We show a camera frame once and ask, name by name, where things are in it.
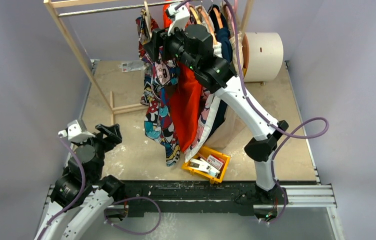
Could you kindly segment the colourful comic print shorts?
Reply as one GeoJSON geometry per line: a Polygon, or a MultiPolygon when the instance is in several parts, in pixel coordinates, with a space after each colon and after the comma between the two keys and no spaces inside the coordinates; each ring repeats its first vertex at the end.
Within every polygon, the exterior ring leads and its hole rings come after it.
{"type": "MultiPolygon", "coordinates": [[[[144,63],[144,90],[140,104],[147,107],[144,117],[145,136],[159,143],[165,150],[166,166],[174,165],[180,159],[180,147],[170,115],[170,98],[165,87],[178,82],[179,68],[173,60],[152,62],[143,45],[149,42],[149,36],[143,19],[142,11],[136,19],[139,37],[138,56],[144,63]]],[[[152,30],[158,28],[151,18],[152,30]]]]}

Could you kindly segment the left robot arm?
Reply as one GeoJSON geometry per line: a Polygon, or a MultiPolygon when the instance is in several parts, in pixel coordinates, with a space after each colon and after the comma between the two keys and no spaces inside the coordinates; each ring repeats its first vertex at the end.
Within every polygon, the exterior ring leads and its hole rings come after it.
{"type": "Polygon", "coordinates": [[[71,158],[50,194],[46,217],[37,240],[78,240],[93,220],[126,196],[125,184],[113,175],[102,176],[105,154],[122,142],[119,124],[87,130],[82,120],[70,122],[58,137],[76,145],[65,147],[71,158]]]}

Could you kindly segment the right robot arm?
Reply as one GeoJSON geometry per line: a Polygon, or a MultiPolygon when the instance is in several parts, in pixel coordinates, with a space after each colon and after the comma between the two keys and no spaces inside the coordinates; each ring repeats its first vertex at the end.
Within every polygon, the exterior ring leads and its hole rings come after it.
{"type": "Polygon", "coordinates": [[[231,107],[252,133],[245,146],[247,155],[254,160],[256,196],[264,204],[276,197],[278,180],[273,159],[277,142],[287,130],[288,123],[273,118],[245,88],[234,66],[213,54],[212,35],[206,27],[193,24],[174,31],[156,28],[145,51],[156,62],[159,59],[176,60],[194,72],[196,80],[231,107]]]}

